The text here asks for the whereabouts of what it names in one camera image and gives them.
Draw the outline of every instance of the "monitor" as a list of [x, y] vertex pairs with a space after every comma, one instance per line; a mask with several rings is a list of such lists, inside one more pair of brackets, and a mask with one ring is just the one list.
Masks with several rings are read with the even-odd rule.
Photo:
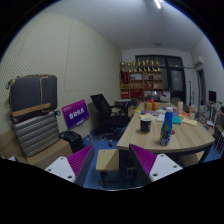
[[216, 103], [216, 92], [209, 91], [209, 99], [208, 100], [212, 103]]
[[69, 130], [89, 118], [85, 100], [77, 101], [61, 109]]

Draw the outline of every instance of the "cardboard box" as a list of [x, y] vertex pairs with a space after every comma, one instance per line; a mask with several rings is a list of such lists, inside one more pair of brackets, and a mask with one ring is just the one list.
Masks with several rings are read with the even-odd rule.
[[159, 110], [159, 108], [160, 108], [160, 103], [157, 103], [157, 102], [145, 103], [145, 110], [156, 111], [156, 110]]
[[68, 157], [73, 154], [69, 142], [60, 139], [47, 149], [37, 153], [32, 157], [26, 157], [13, 130], [0, 135], [0, 154], [9, 159], [14, 156], [18, 162], [33, 165], [41, 169], [46, 169], [58, 157]]
[[0, 135], [0, 154], [6, 159], [14, 155], [25, 156], [13, 130]]
[[60, 139], [58, 142], [48, 147], [47, 149], [37, 153], [32, 157], [26, 157], [26, 161], [29, 165], [46, 169], [51, 165], [58, 157], [69, 157], [73, 154], [69, 142]]

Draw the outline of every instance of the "white wall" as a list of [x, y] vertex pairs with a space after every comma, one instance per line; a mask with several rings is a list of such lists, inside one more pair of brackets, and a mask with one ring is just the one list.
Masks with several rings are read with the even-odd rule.
[[224, 103], [224, 70], [222, 63], [213, 48], [211, 42], [205, 36], [192, 52], [192, 58], [201, 56], [203, 65], [196, 70], [203, 69], [206, 82], [206, 101], [208, 102], [208, 91], [217, 92], [217, 100]]
[[[9, 45], [0, 64], [0, 134], [10, 129], [9, 90], [16, 76], [53, 74], [58, 79], [58, 109], [104, 94], [110, 104], [120, 98], [120, 51], [96, 31], [70, 17], [42, 12], [27, 23]], [[59, 130], [67, 130], [63, 115]], [[95, 114], [84, 123], [97, 125]]]
[[[184, 67], [193, 67], [192, 56], [188, 52], [178, 51], [174, 49], [165, 48], [144, 48], [144, 49], [133, 49], [122, 51], [122, 60], [124, 62], [135, 61], [135, 55], [167, 55], [167, 56], [177, 56], [182, 58]], [[190, 86], [189, 81], [191, 81], [191, 92], [194, 92], [194, 104], [198, 106], [198, 79], [195, 69], [184, 69], [185, 73], [185, 83], [186, 83], [186, 104], [189, 106], [190, 101]]]

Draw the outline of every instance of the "fluorescent light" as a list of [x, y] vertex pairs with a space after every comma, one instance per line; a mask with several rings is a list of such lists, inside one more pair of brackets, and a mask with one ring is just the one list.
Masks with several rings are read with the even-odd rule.
[[157, 7], [158, 7], [159, 9], [161, 9], [161, 5], [160, 5], [159, 1], [158, 1], [158, 0], [154, 0], [154, 1], [156, 2]]

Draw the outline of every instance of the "suitcase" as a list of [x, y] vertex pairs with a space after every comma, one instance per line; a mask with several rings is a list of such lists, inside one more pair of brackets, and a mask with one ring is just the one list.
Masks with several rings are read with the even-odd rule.
[[20, 146], [27, 157], [59, 141], [56, 114], [57, 112], [51, 111], [13, 125]]
[[54, 75], [17, 77], [6, 84], [6, 89], [9, 87], [9, 103], [14, 123], [57, 108], [57, 77]]
[[60, 133], [59, 137], [70, 143], [73, 153], [84, 148], [81, 135], [75, 133], [74, 131], [64, 131]]

